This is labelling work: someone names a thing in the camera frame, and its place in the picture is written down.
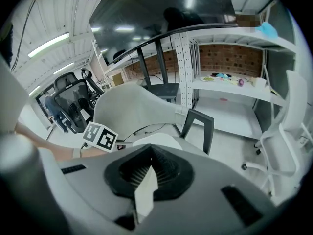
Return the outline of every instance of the black monitor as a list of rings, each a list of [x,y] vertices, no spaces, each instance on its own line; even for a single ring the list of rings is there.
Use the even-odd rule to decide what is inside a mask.
[[[237,26],[231,0],[101,0],[90,25],[107,64],[176,32]]]

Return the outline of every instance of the black vent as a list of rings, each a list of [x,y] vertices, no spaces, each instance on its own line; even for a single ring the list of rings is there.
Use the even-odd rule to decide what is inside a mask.
[[[234,208],[237,215],[241,218],[245,226],[253,224],[262,217],[262,215],[248,202],[248,200],[237,190],[236,187],[224,187],[222,189],[222,193]]]
[[[83,169],[86,169],[86,167],[82,164],[79,164],[79,165],[63,168],[61,169],[61,171],[63,172],[63,174],[68,174],[68,173],[76,172],[76,171],[83,170]]]
[[[114,194],[134,199],[134,191],[150,166],[158,184],[154,200],[175,199],[193,182],[194,172],[188,161],[151,144],[112,162],[105,170],[105,179]]]

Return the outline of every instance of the white chair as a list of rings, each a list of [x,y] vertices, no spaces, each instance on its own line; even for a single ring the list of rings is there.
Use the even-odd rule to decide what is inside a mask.
[[[283,109],[284,115],[279,121],[273,123],[256,143],[256,147],[260,147],[257,154],[264,155],[266,165],[251,162],[242,165],[243,170],[255,168],[266,174],[261,188],[269,181],[271,196],[276,195],[273,176],[292,178],[296,185],[305,174],[302,154],[293,135],[301,127],[305,115],[307,84],[299,74],[290,70],[286,73],[289,93]]]
[[[203,151],[208,154],[213,137],[213,118],[166,102],[137,84],[123,84],[105,92],[96,103],[93,117],[94,122],[103,124],[118,133],[119,143],[149,125],[182,125],[180,137],[174,139],[184,150],[197,149],[184,140],[194,119],[204,123]]]

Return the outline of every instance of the green food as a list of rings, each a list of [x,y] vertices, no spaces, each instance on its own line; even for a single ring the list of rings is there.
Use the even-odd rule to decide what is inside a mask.
[[[212,77],[205,77],[203,79],[204,79],[204,81],[214,81],[214,78],[212,78]]]

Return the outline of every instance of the ceiling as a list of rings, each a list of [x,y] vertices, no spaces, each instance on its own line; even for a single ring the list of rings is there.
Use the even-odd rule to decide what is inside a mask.
[[[16,9],[13,23],[14,63],[26,14],[32,0],[24,0]],[[37,0],[29,15],[19,60],[13,75],[31,92],[38,85],[48,85],[55,71],[74,62],[66,71],[88,65],[93,55],[94,39],[89,19],[101,0]],[[238,14],[258,13],[272,0],[232,0]],[[70,38],[41,51],[33,58],[28,54],[47,41],[69,32]]]

